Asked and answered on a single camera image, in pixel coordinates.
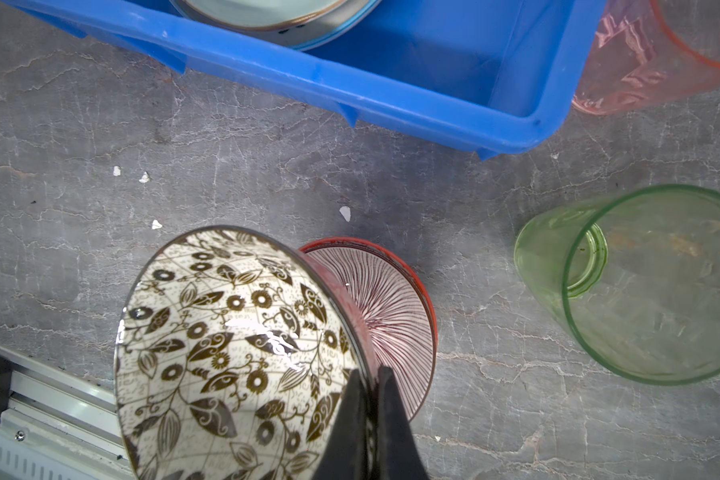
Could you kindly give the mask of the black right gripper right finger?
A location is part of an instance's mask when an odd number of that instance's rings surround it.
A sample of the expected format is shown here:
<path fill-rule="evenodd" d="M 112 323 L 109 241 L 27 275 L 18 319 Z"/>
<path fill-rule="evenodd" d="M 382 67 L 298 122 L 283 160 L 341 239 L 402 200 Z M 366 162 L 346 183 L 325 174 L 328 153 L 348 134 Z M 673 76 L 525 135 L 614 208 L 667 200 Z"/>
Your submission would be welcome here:
<path fill-rule="evenodd" d="M 378 380 L 378 478 L 427 480 L 429 476 L 416 448 L 394 371 L 382 366 Z"/>

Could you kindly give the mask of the white watermelon pattern plate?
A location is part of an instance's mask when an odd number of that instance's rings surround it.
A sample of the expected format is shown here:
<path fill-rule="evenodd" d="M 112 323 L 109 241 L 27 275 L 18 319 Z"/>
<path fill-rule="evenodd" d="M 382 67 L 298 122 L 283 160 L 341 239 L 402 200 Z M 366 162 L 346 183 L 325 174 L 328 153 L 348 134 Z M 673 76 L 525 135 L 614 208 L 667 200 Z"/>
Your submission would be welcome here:
<path fill-rule="evenodd" d="M 345 1 L 334 10 L 305 24 L 277 32 L 265 32 L 261 39 L 298 51 L 311 50 L 347 33 L 380 3 L 380 0 Z"/>

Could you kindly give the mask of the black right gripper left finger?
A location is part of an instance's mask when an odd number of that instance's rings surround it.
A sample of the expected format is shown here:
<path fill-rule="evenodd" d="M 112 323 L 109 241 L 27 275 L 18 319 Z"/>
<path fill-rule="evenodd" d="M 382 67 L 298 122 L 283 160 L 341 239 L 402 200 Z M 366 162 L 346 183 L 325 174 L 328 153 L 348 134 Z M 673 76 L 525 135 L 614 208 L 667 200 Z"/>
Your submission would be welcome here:
<path fill-rule="evenodd" d="M 368 474 L 367 394 L 360 372 L 349 377 L 313 480 L 359 480 Z"/>

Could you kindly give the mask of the light green ceramic plate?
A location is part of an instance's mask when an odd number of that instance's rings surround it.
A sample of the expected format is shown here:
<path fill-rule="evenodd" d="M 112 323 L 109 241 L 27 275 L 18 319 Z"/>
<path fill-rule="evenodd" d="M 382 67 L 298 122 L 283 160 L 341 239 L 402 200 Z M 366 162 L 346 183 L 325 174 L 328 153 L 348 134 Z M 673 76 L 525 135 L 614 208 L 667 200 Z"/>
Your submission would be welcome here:
<path fill-rule="evenodd" d="M 333 0 L 176 0 L 185 17 L 232 30 L 270 31 L 300 25 L 344 4 Z"/>

